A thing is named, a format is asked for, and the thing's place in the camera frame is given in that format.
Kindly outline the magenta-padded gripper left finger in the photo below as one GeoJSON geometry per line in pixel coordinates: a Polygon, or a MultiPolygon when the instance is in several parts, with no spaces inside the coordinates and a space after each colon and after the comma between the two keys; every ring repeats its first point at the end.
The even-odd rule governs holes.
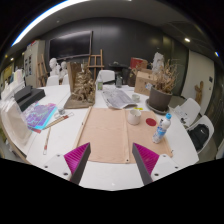
{"type": "Polygon", "coordinates": [[[91,146],[85,143],[65,155],[56,154],[42,168],[56,176],[78,185],[91,153],[91,146]]]}

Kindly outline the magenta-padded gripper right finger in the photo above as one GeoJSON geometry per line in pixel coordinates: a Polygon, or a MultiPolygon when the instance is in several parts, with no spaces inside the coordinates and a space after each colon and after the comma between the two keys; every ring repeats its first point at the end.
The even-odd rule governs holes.
{"type": "Polygon", "coordinates": [[[144,185],[159,180],[180,169],[180,166],[167,154],[158,155],[137,143],[133,144],[132,153],[144,185]]]}

